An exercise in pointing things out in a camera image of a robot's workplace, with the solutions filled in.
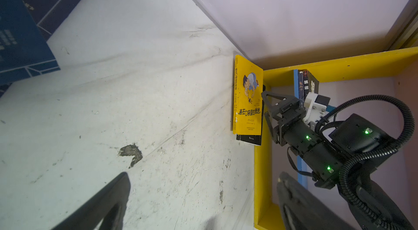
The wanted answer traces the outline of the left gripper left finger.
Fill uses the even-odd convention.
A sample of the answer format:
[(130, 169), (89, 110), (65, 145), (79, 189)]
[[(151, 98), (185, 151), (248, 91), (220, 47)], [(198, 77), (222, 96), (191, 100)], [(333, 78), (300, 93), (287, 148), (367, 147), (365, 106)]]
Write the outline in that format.
[(121, 230), (130, 189), (128, 174), (122, 172), (54, 229)]

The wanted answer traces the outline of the dark old man cover book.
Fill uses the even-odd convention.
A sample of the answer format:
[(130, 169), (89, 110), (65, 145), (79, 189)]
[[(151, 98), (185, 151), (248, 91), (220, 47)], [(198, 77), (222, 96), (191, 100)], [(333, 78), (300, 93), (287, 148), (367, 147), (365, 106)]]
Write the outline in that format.
[(304, 100), (303, 71), (293, 70), (293, 88), (295, 97)]

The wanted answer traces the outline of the yellow cartoon cover book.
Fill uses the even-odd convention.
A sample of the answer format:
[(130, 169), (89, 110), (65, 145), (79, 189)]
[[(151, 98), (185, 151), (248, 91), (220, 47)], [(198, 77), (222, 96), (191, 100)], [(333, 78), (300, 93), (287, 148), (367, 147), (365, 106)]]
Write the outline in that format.
[(234, 134), (261, 134), (262, 92), (263, 69), (245, 57), (236, 55), (234, 64)]

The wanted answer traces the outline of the black wolf cover book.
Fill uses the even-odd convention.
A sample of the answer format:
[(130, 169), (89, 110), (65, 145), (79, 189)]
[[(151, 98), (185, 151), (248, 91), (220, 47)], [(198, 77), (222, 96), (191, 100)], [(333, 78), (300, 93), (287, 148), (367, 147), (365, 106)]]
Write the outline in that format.
[(303, 70), (303, 90), (304, 98), (307, 98), (310, 92), (319, 94), (319, 81), (313, 76), (313, 74), (308, 70)]

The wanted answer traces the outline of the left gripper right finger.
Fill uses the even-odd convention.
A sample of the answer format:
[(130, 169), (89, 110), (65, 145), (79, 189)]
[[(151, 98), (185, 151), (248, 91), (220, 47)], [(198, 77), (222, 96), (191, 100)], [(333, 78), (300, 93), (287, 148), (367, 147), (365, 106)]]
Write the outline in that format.
[(287, 230), (353, 229), (286, 172), (280, 174), (276, 191)]

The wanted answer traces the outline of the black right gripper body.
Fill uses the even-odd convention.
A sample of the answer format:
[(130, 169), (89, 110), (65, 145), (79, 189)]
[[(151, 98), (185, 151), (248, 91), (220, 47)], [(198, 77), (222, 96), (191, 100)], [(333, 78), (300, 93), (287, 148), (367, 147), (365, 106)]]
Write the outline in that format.
[[(332, 189), (338, 184), (339, 170), (343, 156), (323, 136), (314, 132), (303, 122), (306, 111), (295, 96), (264, 91), (262, 99), (268, 112), (265, 119), (272, 139), (280, 146), (286, 146), (287, 158), (292, 168), (300, 175), (311, 177), (315, 186)], [(302, 171), (293, 162), (290, 152), (301, 157), (312, 169)]]

